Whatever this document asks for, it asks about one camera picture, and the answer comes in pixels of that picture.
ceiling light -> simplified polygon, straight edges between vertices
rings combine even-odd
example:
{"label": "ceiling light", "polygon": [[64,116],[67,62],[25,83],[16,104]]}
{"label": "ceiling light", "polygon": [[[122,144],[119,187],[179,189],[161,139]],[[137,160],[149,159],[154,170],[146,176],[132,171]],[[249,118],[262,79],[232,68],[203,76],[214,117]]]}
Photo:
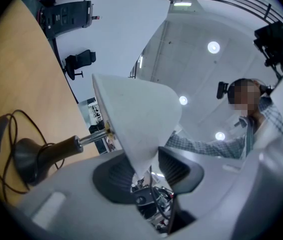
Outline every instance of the ceiling light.
{"label": "ceiling light", "polygon": [[173,6],[191,6],[191,2],[174,2]]}
{"label": "ceiling light", "polygon": [[215,138],[218,141],[223,141],[225,139],[225,134],[219,131],[216,133]]}
{"label": "ceiling light", "polygon": [[142,63],[143,63],[143,56],[140,56],[140,62],[139,62],[139,68],[142,68]]}
{"label": "ceiling light", "polygon": [[187,101],[187,98],[185,96],[180,96],[179,102],[182,105],[186,105],[188,101]]}
{"label": "ceiling light", "polygon": [[207,48],[210,53],[216,54],[220,51],[221,47],[218,42],[213,41],[208,44]]}

person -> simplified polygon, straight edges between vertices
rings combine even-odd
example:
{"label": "person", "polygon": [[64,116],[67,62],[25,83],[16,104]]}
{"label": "person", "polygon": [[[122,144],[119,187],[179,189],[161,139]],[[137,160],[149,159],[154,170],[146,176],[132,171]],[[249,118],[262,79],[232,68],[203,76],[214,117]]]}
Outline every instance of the person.
{"label": "person", "polygon": [[241,113],[239,122],[246,127],[244,136],[203,142],[192,141],[173,132],[165,146],[203,155],[245,159],[252,149],[265,148],[268,143],[283,136],[283,118],[269,96],[271,91],[252,79],[241,78],[230,84],[228,103]]}

white wall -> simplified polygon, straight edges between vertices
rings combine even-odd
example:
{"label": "white wall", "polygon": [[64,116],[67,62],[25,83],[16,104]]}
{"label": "white wall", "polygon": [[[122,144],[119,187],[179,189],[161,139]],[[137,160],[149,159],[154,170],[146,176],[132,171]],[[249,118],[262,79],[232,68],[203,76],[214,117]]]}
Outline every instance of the white wall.
{"label": "white wall", "polygon": [[[69,3],[83,0],[59,0]],[[95,96],[92,73],[128,77],[139,55],[167,16],[168,0],[91,0],[94,20],[90,27],[56,38],[60,59],[90,49],[96,62],[83,67],[83,78],[68,79],[78,102]]]}

headphones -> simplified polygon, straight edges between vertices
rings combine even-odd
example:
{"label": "headphones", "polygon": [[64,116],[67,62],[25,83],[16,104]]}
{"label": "headphones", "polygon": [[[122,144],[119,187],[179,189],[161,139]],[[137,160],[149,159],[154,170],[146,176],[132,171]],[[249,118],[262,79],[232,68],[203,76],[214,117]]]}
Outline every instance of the headphones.
{"label": "headphones", "polygon": [[[220,100],[224,97],[224,94],[227,94],[229,91],[228,88],[228,83],[226,82],[219,82],[218,83],[218,89],[217,89],[217,99]],[[267,94],[270,95],[272,93],[272,91],[274,90],[274,88],[272,88],[271,86],[266,86],[266,85],[259,85],[259,90],[261,94]]]}

white cover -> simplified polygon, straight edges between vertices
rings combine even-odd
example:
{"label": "white cover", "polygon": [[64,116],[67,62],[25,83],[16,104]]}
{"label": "white cover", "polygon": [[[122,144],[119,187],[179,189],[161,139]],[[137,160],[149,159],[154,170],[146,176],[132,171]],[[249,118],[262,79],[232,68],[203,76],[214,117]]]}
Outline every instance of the white cover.
{"label": "white cover", "polygon": [[104,122],[142,178],[181,118],[177,94],[168,86],[128,77],[93,74],[92,82]]}

